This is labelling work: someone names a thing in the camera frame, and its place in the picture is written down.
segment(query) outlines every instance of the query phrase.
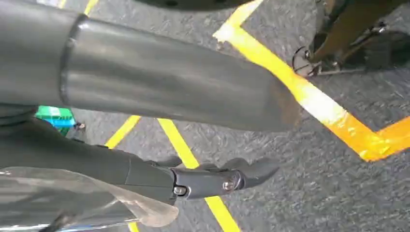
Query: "asphalt ground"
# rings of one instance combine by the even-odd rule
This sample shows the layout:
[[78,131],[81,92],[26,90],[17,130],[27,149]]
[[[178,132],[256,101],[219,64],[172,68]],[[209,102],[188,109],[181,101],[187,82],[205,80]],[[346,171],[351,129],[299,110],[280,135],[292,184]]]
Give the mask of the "asphalt ground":
[[[87,3],[67,0],[65,8],[82,12]],[[99,0],[89,15],[243,58],[229,43],[218,43],[212,37],[233,11],[180,13],[132,0]],[[313,0],[265,0],[242,28],[289,64],[295,50],[312,39],[315,14]],[[410,7],[401,7],[387,21],[394,22],[393,28],[410,33]],[[409,74],[408,69],[397,69],[320,76],[310,82],[378,131],[410,116]],[[85,110],[74,110],[74,114],[86,123],[92,144],[104,144],[128,118]],[[408,149],[377,162],[365,162],[306,111],[296,128],[282,133],[236,131],[181,121],[175,124],[201,162],[222,164],[235,157],[272,157],[281,164],[268,183],[222,197],[243,232],[410,231]],[[176,154],[153,118],[142,118],[117,148],[151,160]],[[205,201],[178,201],[176,205],[180,214],[175,222],[160,229],[138,225],[139,231],[222,230]]]

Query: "clear plastic windshield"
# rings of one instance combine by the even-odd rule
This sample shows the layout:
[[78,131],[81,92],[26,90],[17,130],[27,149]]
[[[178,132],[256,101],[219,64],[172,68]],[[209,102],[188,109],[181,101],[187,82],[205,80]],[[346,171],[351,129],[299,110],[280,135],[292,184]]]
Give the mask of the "clear plastic windshield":
[[130,222],[162,227],[178,209],[66,170],[0,170],[0,231],[38,231],[61,214],[73,218],[62,231],[83,231]]

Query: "scooter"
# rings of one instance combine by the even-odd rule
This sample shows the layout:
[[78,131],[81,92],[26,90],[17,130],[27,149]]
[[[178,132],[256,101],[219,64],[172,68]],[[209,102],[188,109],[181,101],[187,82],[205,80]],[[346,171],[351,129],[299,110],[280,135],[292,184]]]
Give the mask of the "scooter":
[[[248,0],[141,1],[216,10]],[[386,27],[378,23],[405,2],[319,1],[323,23],[309,48],[295,54],[295,71],[308,77],[357,70],[350,64],[368,70],[407,61],[408,40],[394,43],[398,49],[383,46]],[[360,15],[360,23],[353,20]],[[132,221],[164,226],[177,216],[177,198],[252,188],[278,170],[268,158],[195,170],[178,167],[178,157],[142,160],[65,138],[33,117],[38,105],[247,131],[285,131],[299,119],[298,103],[274,75],[216,51],[19,0],[0,0],[0,30],[0,230],[80,231]]]

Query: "yellow parking line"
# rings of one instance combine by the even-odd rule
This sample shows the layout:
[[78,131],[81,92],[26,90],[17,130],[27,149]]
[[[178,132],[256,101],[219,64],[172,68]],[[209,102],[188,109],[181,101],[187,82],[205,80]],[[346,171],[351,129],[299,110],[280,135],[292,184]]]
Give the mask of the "yellow parking line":
[[[254,6],[243,5],[237,11],[251,12]],[[280,60],[269,49],[244,31],[240,24],[245,18],[233,14],[214,33],[219,41],[228,41],[250,61],[271,71],[295,96],[305,110],[318,119],[336,136],[366,161],[376,161],[409,147],[410,117],[399,126],[390,126],[386,131],[373,132],[352,116],[337,102],[324,94],[305,78],[295,74],[291,67]]]
[[61,0],[58,7],[61,8],[61,9],[64,8],[66,2],[67,2],[67,0]]
[[135,222],[128,224],[128,229],[131,232],[139,232],[138,227],[137,227],[137,223],[135,223]]
[[134,126],[140,120],[140,116],[132,115],[129,117],[124,124],[114,133],[114,135],[105,143],[109,149],[116,147],[121,140],[127,136],[128,133],[132,131]]
[[89,15],[91,12],[92,8],[98,3],[98,0],[89,0],[86,6],[86,9],[84,10],[84,14]]
[[[162,129],[168,136],[172,146],[178,153],[182,162],[187,168],[197,168],[199,166],[198,160],[195,158],[191,149],[188,147],[182,135],[179,133],[175,124],[169,119],[158,119]],[[219,225],[225,232],[239,232],[240,229],[229,213],[227,207],[223,203],[222,199],[218,196],[205,198],[211,212],[214,214]]]

